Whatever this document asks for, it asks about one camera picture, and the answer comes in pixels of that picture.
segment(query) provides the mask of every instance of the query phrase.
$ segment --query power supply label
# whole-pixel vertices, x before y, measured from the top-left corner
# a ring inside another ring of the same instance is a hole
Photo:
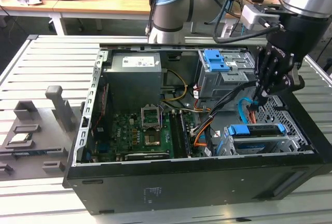
[[[154,67],[154,57],[124,57],[122,67]]]

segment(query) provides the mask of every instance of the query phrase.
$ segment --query ventilation grille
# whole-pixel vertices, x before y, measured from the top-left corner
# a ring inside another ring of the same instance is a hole
[[[294,120],[287,111],[276,110],[276,107],[282,107],[280,99],[277,96],[270,97],[264,106],[260,106],[255,113],[257,123],[281,123],[287,129],[289,136],[297,136],[297,142],[302,145],[308,145],[308,142],[296,126]]]

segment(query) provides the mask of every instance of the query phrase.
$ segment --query aluminum profile table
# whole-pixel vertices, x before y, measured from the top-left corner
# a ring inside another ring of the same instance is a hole
[[[213,43],[187,38],[189,43]],[[100,43],[145,43],[145,37],[39,36],[25,41],[0,76],[0,143],[6,137],[18,100],[52,107],[49,85],[61,85],[72,106],[85,100]],[[246,42],[263,44],[264,39]],[[300,74],[306,87],[295,92],[311,118],[332,142],[332,80],[306,57]],[[91,216],[62,178],[0,181],[0,223],[331,223],[332,174],[310,179],[285,199],[200,208]]]

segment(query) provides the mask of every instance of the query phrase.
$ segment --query open computer tower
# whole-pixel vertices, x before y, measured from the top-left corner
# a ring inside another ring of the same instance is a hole
[[[255,51],[101,47],[65,177],[89,213],[277,200],[331,171],[331,144],[292,93],[250,113],[241,99],[254,87],[240,90],[193,135],[220,99],[255,81]]]

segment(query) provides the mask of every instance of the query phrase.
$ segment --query black computer case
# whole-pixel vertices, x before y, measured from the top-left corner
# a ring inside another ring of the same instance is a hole
[[[142,46],[133,50],[160,51],[163,48],[168,51],[200,49],[190,46]],[[123,45],[121,49],[127,51],[130,46]],[[112,50],[102,49],[98,54],[86,112],[91,111],[92,95],[98,93],[96,85],[102,61],[107,64],[111,53]],[[90,162],[80,166],[75,159],[80,156],[78,153],[85,152],[82,145],[91,125],[91,113],[87,113],[81,122],[87,129],[79,131],[77,137],[76,146],[81,148],[76,149],[65,182],[74,189],[91,215],[282,199],[310,178],[332,170],[332,146],[292,93],[279,98],[282,106],[274,110],[288,111],[303,137],[309,141],[301,146],[301,152],[278,153],[276,156],[257,154],[232,159],[209,157],[145,163]]]

